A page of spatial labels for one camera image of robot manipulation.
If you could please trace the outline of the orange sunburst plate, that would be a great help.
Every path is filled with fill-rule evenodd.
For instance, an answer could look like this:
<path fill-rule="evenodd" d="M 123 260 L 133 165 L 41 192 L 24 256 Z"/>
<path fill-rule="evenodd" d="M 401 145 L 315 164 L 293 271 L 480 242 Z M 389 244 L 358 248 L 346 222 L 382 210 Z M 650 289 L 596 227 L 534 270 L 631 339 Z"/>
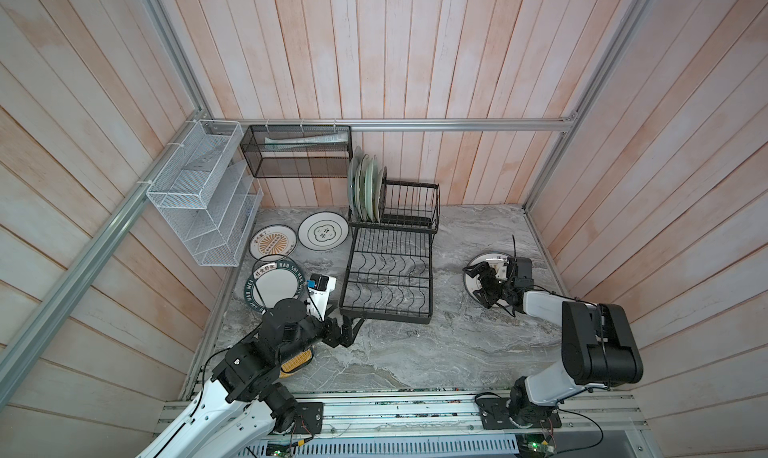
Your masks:
<path fill-rule="evenodd" d="M 275 261 L 289 256 L 296 248 L 296 232 L 285 225 L 270 225 L 251 238 L 248 251 L 255 260 Z"/>
<path fill-rule="evenodd" d="M 464 286 L 482 307 L 492 308 L 504 296 L 511 256 L 504 253 L 484 253 L 463 269 Z"/>

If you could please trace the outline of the black wire dish rack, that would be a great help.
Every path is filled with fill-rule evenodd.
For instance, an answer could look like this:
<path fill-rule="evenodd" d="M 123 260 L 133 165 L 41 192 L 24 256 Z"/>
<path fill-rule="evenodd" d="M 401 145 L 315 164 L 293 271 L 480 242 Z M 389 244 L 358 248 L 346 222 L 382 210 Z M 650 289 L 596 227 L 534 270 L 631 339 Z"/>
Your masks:
<path fill-rule="evenodd" d="M 427 324 L 433 315 L 433 243 L 440 188 L 385 181 L 381 222 L 351 217 L 340 310 L 350 318 Z"/>

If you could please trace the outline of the light green flower plate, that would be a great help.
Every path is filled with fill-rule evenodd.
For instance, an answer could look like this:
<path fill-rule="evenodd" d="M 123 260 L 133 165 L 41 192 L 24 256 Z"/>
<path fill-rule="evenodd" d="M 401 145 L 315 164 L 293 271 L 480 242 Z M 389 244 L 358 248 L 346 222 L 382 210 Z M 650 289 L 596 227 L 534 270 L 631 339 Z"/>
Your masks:
<path fill-rule="evenodd" d="M 374 195 L 374 181 L 376 178 L 376 174 L 377 174 L 376 157 L 368 156 L 367 165 L 365 168 L 364 186 L 363 186 L 364 188 L 363 205 L 366 213 L 366 220 L 368 222 L 374 221 L 373 195 Z"/>

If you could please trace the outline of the large teal green plate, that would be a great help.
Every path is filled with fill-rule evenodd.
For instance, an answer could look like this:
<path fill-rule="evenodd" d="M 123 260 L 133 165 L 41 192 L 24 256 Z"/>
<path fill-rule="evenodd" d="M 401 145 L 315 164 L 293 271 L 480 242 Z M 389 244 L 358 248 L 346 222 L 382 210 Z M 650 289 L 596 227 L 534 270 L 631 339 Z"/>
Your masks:
<path fill-rule="evenodd" d="M 355 221 L 360 221 L 362 216 L 357 206 L 356 180 L 358 175 L 358 167 L 363 157 L 362 149 L 357 146 L 352 154 L 351 161 L 348 167 L 347 175 L 347 191 L 348 191 L 348 204 L 351 215 Z"/>

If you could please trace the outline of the black round plate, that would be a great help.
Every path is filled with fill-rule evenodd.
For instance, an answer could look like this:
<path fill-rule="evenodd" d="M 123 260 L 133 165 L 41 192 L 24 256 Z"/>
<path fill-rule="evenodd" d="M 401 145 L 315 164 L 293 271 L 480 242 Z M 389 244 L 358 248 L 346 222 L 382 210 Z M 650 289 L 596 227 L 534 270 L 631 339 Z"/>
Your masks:
<path fill-rule="evenodd" d="M 373 196 L 373 205 L 374 205 L 374 221 L 376 223 L 381 222 L 381 216 L 382 216 L 382 209 L 384 207 L 385 203 L 385 181 L 387 178 L 387 167 L 384 166 L 378 173 L 376 177 L 376 182 L 374 186 L 374 196 Z"/>

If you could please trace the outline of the cream floral plate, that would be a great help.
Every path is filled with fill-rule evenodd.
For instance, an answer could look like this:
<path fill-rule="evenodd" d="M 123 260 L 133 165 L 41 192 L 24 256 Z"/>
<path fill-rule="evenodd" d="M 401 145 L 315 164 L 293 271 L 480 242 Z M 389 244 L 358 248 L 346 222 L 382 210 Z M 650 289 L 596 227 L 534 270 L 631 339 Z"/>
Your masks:
<path fill-rule="evenodd" d="M 360 160 L 360 164 L 357 169 L 357 176 L 356 176 L 356 207 L 357 212 L 359 215 L 359 220 L 361 222 L 365 222 L 368 219 L 368 214 L 365 208 L 364 199 L 365 199 L 365 177 L 366 177 L 366 170 L 367 170 L 367 162 L 369 159 L 368 154 L 364 154 L 362 159 Z"/>

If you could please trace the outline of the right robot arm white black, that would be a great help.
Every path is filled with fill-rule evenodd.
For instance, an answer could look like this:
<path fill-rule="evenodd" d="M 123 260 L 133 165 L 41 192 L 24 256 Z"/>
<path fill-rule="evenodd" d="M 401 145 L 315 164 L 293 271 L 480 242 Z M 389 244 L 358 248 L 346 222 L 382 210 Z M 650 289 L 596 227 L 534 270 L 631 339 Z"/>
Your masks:
<path fill-rule="evenodd" d="M 536 285 L 528 258 L 487 253 L 462 273 L 468 294 L 482 307 L 500 305 L 513 316 L 538 318 L 561 330 L 560 359 L 518 379 L 510 393 L 514 425 L 538 425 L 570 397 L 642 379 L 642 359 L 621 306 L 565 297 Z"/>

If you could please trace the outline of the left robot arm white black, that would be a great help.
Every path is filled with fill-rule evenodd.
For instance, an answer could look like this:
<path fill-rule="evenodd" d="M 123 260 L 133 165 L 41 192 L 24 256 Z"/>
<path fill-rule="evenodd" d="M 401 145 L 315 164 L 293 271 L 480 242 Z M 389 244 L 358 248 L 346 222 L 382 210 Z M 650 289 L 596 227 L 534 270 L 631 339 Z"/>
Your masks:
<path fill-rule="evenodd" d="M 209 381 L 140 457 L 233 457 L 288 430 L 297 400 L 278 382 L 282 366 L 312 345 L 349 347 L 362 327 L 348 317 L 319 320 L 297 299 L 267 309 L 260 325 L 229 348 Z"/>

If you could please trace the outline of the yellow woven round mat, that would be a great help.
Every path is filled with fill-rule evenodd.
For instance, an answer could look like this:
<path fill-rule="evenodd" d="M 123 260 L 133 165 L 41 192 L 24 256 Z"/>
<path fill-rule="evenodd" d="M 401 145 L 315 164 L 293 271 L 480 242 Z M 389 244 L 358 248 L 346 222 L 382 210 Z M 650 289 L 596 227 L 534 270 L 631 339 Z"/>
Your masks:
<path fill-rule="evenodd" d="M 280 377 L 287 378 L 297 373 L 313 360 L 314 354 L 312 349 L 308 349 L 299 355 L 291 358 L 283 363 L 280 367 Z"/>

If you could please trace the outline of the dark green rim plate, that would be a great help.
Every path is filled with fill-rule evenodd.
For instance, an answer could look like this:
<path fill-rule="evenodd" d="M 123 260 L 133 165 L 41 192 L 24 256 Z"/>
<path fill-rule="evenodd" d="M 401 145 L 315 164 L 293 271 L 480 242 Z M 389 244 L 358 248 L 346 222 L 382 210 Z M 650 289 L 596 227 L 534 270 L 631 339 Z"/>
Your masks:
<path fill-rule="evenodd" d="M 299 299 L 306 288 L 302 268 L 289 258 L 259 264 L 244 285 L 245 303 L 259 313 L 283 299 Z"/>

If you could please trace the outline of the white plate black outline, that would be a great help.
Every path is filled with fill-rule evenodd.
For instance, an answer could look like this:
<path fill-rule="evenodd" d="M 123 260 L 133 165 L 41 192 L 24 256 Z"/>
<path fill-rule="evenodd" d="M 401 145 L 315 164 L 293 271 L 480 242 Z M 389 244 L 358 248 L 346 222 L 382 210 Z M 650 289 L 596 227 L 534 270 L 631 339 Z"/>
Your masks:
<path fill-rule="evenodd" d="M 328 251 L 340 246 L 349 235 L 347 220 L 335 212 L 318 212 L 299 226 L 299 242 L 312 251 Z"/>

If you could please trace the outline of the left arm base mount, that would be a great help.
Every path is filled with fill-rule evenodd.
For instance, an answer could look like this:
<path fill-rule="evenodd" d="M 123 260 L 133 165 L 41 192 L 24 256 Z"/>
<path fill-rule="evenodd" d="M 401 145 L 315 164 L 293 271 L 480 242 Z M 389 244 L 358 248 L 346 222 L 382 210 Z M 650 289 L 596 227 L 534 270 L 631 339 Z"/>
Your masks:
<path fill-rule="evenodd" d="M 268 386 L 259 400 L 270 409 L 275 420 L 274 431 L 292 432 L 314 436 L 322 430 L 324 404 L 322 402 L 299 402 L 281 383 Z"/>

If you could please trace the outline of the aluminium front rail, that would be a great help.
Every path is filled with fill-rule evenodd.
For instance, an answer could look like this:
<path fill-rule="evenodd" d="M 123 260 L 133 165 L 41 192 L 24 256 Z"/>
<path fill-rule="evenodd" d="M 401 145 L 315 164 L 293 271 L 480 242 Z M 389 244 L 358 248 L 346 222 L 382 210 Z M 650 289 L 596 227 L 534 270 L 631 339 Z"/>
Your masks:
<path fill-rule="evenodd" d="M 318 439 L 485 434 L 475 391 L 298 393 L 300 403 L 323 405 Z M 566 432 L 648 430 L 629 392 L 583 393 L 559 406 Z"/>

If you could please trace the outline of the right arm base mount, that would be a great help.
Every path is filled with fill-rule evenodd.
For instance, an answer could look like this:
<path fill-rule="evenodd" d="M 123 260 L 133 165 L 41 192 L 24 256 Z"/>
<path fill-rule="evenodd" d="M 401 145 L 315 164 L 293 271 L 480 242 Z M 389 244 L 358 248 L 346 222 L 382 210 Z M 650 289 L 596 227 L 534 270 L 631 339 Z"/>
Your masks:
<path fill-rule="evenodd" d="M 562 421 L 555 406 L 533 404 L 525 388 L 526 377 L 519 378 L 508 398 L 493 392 L 474 396 L 485 430 L 528 429 L 544 426 L 560 428 Z"/>

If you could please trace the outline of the horizontal aluminium wall rail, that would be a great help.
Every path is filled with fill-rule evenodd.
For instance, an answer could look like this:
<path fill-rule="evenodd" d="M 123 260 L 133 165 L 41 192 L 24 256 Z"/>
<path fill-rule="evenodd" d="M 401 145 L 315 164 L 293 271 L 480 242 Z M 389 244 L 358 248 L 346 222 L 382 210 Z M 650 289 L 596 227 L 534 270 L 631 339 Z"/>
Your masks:
<path fill-rule="evenodd" d="M 243 127 L 350 127 L 353 132 L 567 132 L 574 120 L 565 118 L 425 118 L 425 119 L 239 119 Z"/>

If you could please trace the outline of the black mesh wall basket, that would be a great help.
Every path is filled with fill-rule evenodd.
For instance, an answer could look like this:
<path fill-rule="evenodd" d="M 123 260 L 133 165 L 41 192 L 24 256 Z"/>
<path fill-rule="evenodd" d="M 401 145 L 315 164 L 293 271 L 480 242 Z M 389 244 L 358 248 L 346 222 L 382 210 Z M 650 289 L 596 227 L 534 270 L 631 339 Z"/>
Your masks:
<path fill-rule="evenodd" d="M 240 150 L 255 178 L 345 178 L 352 130 L 340 125 L 250 125 Z"/>

